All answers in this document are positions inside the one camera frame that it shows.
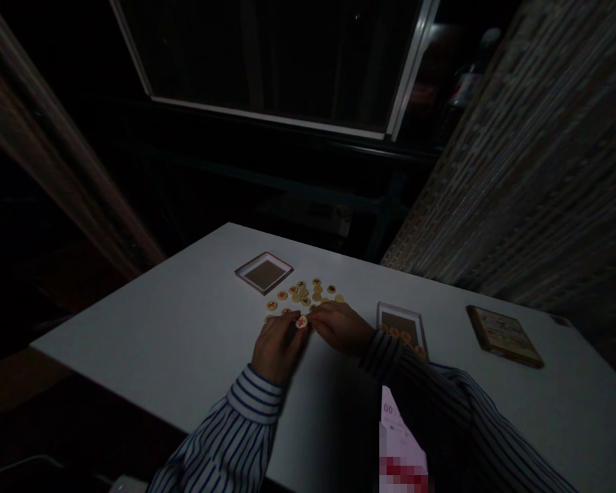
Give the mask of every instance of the blurred label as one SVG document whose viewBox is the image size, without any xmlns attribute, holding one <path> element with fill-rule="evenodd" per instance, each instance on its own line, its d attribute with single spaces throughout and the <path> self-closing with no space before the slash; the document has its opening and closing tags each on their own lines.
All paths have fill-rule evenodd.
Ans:
<svg viewBox="0 0 616 493">
<path fill-rule="evenodd" d="M 382 387 L 379 424 L 379 492 L 428 491 L 426 453 L 402 420 L 388 387 Z"/>
</svg>

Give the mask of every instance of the floor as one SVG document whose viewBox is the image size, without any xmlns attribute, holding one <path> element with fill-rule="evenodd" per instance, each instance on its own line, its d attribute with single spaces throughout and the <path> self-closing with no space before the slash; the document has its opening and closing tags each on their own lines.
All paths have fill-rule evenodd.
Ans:
<svg viewBox="0 0 616 493">
<path fill-rule="evenodd" d="M 0 493 L 32 490 L 104 493 L 126 474 L 150 481 L 185 434 L 99 385 L 73 375 L 0 416 L 0 468 L 44 454 L 60 470 L 34 461 L 0 473 Z M 266 480 L 265 492 L 284 492 Z"/>
</svg>

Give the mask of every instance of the game piece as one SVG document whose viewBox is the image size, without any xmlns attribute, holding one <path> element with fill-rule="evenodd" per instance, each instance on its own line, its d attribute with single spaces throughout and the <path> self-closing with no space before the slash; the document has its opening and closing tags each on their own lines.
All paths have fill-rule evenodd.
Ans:
<svg viewBox="0 0 616 493">
<path fill-rule="evenodd" d="M 308 325 L 308 319 L 306 318 L 305 315 L 300 316 L 299 318 L 296 319 L 296 328 L 297 329 L 303 329 L 304 327 L 306 327 Z"/>
</svg>

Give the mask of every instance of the right hand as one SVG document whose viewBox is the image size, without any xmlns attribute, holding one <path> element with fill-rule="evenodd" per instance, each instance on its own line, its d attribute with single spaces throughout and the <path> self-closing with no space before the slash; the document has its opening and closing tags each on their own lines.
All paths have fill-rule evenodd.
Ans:
<svg viewBox="0 0 616 493">
<path fill-rule="evenodd" d="M 306 317 L 329 346 L 349 356 L 363 357 L 374 337 L 374 329 L 347 303 L 327 301 Z"/>
</svg>

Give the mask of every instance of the striped shirt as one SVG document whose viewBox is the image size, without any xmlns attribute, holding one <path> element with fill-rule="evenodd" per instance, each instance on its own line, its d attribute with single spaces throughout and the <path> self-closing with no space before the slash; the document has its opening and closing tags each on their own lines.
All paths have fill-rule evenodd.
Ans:
<svg viewBox="0 0 616 493">
<path fill-rule="evenodd" d="M 360 367 L 392 391 L 446 492 L 575 492 L 466 373 L 423 362 L 377 331 Z M 149 493 L 256 492 L 265 476 L 283 388 L 248 365 L 155 474 Z"/>
</svg>

